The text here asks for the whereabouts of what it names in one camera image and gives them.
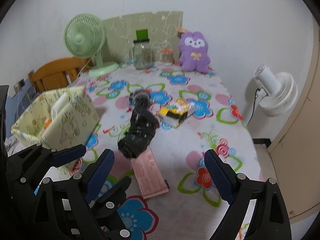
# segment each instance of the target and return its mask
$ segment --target fabric storage basket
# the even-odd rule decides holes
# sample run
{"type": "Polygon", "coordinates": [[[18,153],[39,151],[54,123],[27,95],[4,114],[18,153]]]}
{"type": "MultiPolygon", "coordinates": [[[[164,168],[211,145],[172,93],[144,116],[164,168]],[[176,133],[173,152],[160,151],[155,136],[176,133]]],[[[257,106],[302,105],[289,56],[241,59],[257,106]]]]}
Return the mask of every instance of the fabric storage basket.
{"type": "MultiPolygon", "coordinates": [[[[11,133],[25,147],[41,143],[45,148],[59,151],[85,144],[98,121],[99,116],[91,99],[84,93],[84,87],[70,87],[39,95],[11,127],[11,133]],[[69,102],[41,136],[36,136],[44,121],[51,119],[51,108],[64,93],[69,95],[69,102]]],[[[65,165],[65,168],[71,170],[74,162],[65,165]]]]}

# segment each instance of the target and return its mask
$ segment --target yellow bow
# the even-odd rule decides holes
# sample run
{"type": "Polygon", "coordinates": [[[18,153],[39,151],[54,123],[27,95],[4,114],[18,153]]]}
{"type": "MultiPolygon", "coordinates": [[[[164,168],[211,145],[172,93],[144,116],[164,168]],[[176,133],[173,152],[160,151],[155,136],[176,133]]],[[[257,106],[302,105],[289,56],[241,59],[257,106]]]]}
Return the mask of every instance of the yellow bow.
{"type": "Polygon", "coordinates": [[[201,53],[192,52],[192,53],[190,54],[190,56],[194,57],[193,60],[200,60],[201,53]]]}

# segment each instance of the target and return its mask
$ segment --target small jar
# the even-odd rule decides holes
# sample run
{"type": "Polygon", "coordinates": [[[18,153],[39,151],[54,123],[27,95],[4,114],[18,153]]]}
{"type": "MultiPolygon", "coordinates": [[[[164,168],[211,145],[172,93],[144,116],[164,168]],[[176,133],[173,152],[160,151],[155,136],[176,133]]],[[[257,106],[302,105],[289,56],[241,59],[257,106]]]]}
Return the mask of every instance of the small jar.
{"type": "Polygon", "coordinates": [[[136,69],[148,69],[152,66],[152,53],[149,39],[133,41],[133,58],[136,69]]]}
{"type": "Polygon", "coordinates": [[[172,65],[173,64],[173,50],[172,49],[161,50],[161,59],[162,59],[163,64],[172,65]]]}

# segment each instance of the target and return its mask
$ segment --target floral tablecloth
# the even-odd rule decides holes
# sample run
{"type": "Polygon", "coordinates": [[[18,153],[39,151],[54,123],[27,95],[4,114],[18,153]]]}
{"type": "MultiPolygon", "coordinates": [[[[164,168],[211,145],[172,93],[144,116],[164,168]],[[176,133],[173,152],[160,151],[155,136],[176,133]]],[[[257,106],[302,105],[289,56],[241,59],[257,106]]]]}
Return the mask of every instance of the floral tablecloth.
{"type": "MultiPolygon", "coordinates": [[[[259,180],[260,166],[246,125],[232,97],[214,70],[207,74],[183,72],[179,66],[155,64],[148,70],[122,65],[117,71],[98,78],[85,73],[71,84],[84,85],[100,115],[100,123],[90,136],[87,153],[72,172],[51,168],[46,176],[68,179],[97,160],[105,148],[115,152],[115,164],[100,195],[121,177],[132,177],[127,200],[118,212],[132,233],[132,240],[209,239],[228,203],[221,200],[207,169],[204,152],[216,150],[236,172],[259,180]],[[119,152],[117,143],[128,130],[131,117],[129,93],[151,90],[156,112],[177,98],[195,103],[195,112],[176,130],[160,123],[150,148],[160,171],[167,180],[168,193],[144,200],[130,161],[119,152]]],[[[243,239],[253,212],[249,209],[237,239],[243,239]]]]}

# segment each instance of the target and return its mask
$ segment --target blue gripper pad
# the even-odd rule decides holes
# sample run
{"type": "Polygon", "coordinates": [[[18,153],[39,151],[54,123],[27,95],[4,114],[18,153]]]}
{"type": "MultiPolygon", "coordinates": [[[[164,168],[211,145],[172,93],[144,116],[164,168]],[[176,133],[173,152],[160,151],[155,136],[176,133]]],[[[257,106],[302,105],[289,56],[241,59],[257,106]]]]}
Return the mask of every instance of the blue gripper pad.
{"type": "Polygon", "coordinates": [[[60,167],[85,155],[86,147],[82,144],[56,152],[50,162],[52,167],[60,167]]]}
{"type": "Polygon", "coordinates": [[[98,197],[114,163],[114,152],[110,149],[105,149],[98,160],[95,163],[91,163],[84,171],[84,180],[82,181],[86,185],[84,199],[88,204],[98,197]]]}
{"type": "Polygon", "coordinates": [[[229,205],[235,200],[234,191],[237,185],[236,173],[231,166],[223,163],[214,150],[207,150],[204,154],[204,165],[207,168],[221,198],[229,205]]]}

